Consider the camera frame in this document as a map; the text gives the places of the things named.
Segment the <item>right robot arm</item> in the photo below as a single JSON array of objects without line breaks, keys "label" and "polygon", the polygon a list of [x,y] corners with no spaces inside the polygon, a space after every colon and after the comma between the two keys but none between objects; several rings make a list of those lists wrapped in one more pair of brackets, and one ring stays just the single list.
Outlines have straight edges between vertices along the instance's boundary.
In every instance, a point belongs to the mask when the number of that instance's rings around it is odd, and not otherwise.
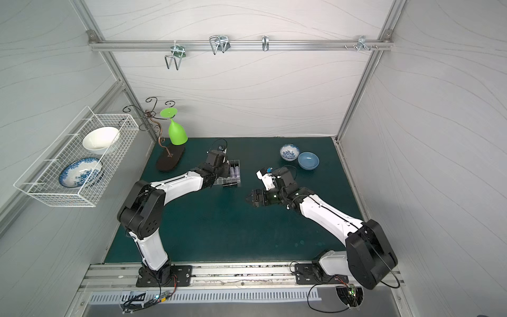
[{"label": "right robot arm", "polygon": [[398,259],[380,223],[339,211],[314,191],[299,186],[286,167],[261,169],[256,176],[264,187],[252,191],[246,198],[249,204],[281,205],[294,210],[334,235],[345,247],[344,256],[329,251],[318,258],[317,264],[326,275],[353,276],[362,287],[372,290],[393,273]]}]

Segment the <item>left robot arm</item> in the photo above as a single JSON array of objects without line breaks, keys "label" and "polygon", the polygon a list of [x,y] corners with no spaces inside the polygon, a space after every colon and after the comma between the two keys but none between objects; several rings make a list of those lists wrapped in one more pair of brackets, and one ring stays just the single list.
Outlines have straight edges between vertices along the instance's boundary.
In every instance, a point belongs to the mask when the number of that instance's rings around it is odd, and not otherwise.
[{"label": "left robot arm", "polygon": [[229,175],[229,169],[227,151],[218,148],[207,153],[204,163],[180,176],[134,183],[117,218],[140,252],[142,269],[161,285],[172,277],[171,261],[159,235],[165,205],[186,194],[212,187],[218,178]]}]

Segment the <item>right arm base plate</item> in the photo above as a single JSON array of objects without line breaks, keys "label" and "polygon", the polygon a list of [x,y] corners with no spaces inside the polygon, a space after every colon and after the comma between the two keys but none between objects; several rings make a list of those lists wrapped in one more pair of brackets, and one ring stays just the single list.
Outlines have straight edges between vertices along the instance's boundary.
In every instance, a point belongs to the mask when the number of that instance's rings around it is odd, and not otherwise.
[{"label": "right arm base plate", "polygon": [[328,284],[348,284],[348,276],[334,275],[330,276],[318,265],[313,263],[301,264],[291,262],[290,272],[296,277],[298,285],[328,285]]}]

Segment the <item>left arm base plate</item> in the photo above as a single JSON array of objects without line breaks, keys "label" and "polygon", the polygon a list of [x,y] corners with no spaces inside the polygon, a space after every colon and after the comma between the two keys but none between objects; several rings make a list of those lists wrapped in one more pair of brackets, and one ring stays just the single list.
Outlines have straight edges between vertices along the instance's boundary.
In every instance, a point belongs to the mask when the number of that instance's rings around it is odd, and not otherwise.
[{"label": "left arm base plate", "polygon": [[188,287],[193,267],[191,265],[165,265],[158,271],[142,265],[138,271],[136,287]]}]

